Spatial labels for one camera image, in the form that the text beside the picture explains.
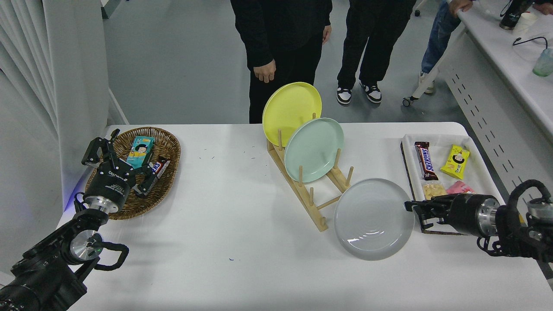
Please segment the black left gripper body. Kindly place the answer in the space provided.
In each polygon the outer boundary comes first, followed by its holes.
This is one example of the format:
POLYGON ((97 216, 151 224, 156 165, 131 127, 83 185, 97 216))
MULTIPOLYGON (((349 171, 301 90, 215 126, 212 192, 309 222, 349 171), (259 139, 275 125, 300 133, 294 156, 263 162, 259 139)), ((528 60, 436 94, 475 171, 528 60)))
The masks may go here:
POLYGON ((103 161, 84 193, 84 202, 104 207, 123 207, 131 187, 136 185, 133 167, 122 160, 103 161))

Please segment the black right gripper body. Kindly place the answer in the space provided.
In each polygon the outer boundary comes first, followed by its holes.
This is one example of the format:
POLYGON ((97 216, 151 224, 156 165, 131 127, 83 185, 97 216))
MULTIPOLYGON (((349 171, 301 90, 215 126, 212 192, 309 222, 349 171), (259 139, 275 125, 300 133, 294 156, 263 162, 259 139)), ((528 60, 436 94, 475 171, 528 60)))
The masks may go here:
POLYGON ((461 234, 482 236, 477 210, 485 201, 485 195, 456 194, 449 197, 452 201, 445 218, 447 224, 461 234))

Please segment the person's right hand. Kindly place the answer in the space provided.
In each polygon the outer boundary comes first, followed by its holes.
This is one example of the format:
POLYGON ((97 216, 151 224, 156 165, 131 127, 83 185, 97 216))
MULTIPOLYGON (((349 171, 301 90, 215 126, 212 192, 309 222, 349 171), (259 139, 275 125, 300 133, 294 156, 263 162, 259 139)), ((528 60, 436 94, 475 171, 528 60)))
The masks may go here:
POLYGON ((274 80, 275 71, 276 71, 276 65, 275 65, 274 59, 263 66, 253 67, 254 76, 259 81, 264 83, 270 83, 271 81, 274 80))

